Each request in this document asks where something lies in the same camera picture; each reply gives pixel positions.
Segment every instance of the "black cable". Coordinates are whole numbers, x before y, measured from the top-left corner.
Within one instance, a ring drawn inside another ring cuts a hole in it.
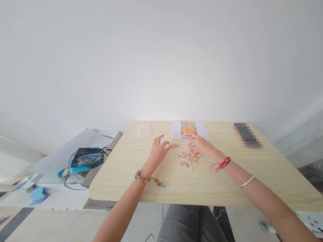
[[[102,152],[103,153],[105,153],[105,151],[104,150],[109,150],[109,151],[112,151],[111,149],[106,149],[105,147],[103,147],[102,148]],[[67,173],[67,175],[66,175],[66,177],[65,177],[65,181],[64,181],[64,186],[66,186],[67,188],[69,188],[69,189],[72,189],[72,190],[75,190],[75,191],[79,191],[79,190],[87,190],[88,188],[85,188],[85,189],[75,189],[75,188],[72,188],[72,187],[69,187],[67,184],[66,184],[66,182],[67,182],[67,180],[68,180],[68,178],[70,177],[70,168],[68,168],[68,173]]]

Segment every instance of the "left hand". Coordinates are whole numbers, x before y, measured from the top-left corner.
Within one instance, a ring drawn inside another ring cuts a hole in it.
[[[161,143],[161,139],[164,137],[164,135],[160,135],[156,137],[152,143],[151,151],[148,157],[147,162],[143,165],[140,174],[142,177],[148,179],[152,173],[157,169],[159,164],[163,161],[165,158],[167,152],[170,150],[170,148],[166,148],[165,146],[169,144],[168,141],[164,141]]]

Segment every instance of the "cartoon character image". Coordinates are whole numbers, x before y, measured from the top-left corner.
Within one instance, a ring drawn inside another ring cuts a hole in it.
[[[190,125],[186,125],[184,128],[183,128],[183,135],[184,136],[192,136],[195,132],[195,129],[193,127],[190,127]]]

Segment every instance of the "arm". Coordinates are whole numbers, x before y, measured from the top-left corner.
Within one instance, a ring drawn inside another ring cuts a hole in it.
[[[195,146],[191,146],[191,149],[218,163],[226,158],[226,155],[200,136],[193,135],[188,144],[192,143]],[[251,174],[234,161],[230,161],[224,170],[237,185],[241,185],[251,178]],[[241,191],[268,218],[282,241],[319,241],[286,203],[257,178],[241,187]]]
[[[163,136],[164,135],[161,135],[154,139],[149,158],[140,170],[140,176],[145,179],[150,178],[169,151],[169,148],[165,149],[166,144],[169,144],[168,141],[164,141],[162,144],[160,143]],[[93,239],[93,242],[121,241],[136,210],[145,186],[146,183],[143,183],[138,179],[131,183],[109,215],[103,221]]]

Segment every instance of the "pile of puzzle pieces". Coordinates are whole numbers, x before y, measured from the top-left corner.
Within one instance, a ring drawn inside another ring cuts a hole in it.
[[[179,163],[181,166],[186,166],[190,171],[193,171],[199,165],[199,157],[202,155],[194,150],[190,150],[189,152],[182,152],[179,154],[181,157],[181,162]]]

